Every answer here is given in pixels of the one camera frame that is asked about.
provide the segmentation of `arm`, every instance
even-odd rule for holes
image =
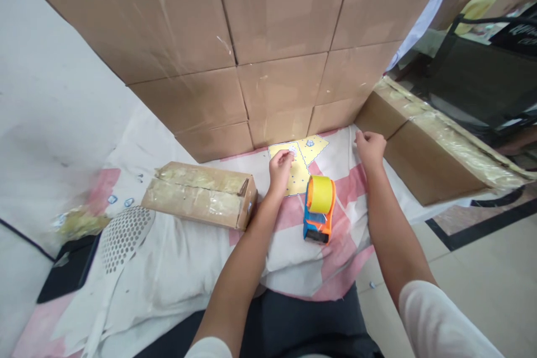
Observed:
[[[218,277],[192,345],[205,337],[217,337],[238,358],[248,308],[265,268],[293,160],[293,154],[281,150],[270,161],[270,188]]]
[[[437,286],[423,250],[408,224],[382,164],[386,140],[377,133],[356,132],[358,154],[368,178],[369,233],[380,270],[395,307],[399,295],[413,280]]]

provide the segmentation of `small white piece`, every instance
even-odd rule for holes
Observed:
[[[298,154],[298,151],[294,145],[289,147],[289,152],[293,154],[294,157],[296,157],[296,155]]]

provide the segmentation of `white sleeve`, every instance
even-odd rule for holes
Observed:
[[[233,358],[225,342],[216,337],[205,337],[195,343],[185,358]]]
[[[411,281],[399,296],[399,314],[417,358],[503,355],[437,286]]]

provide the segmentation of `hand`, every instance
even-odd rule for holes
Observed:
[[[366,171],[382,169],[382,157],[384,148],[386,148],[386,140],[384,136],[378,133],[366,131],[356,132],[356,145],[358,147],[358,155],[364,164]]]
[[[291,172],[291,162],[295,160],[289,150],[279,150],[278,153],[268,163],[270,172],[270,187],[268,192],[283,199],[289,182]]]

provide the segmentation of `dark pants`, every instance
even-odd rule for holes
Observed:
[[[137,357],[184,357],[203,314],[200,311],[189,316]],[[308,340],[321,340],[327,335],[370,340],[356,285],[342,299],[333,302],[306,302],[266,290],[250,305],[241,358],[275,358]]]

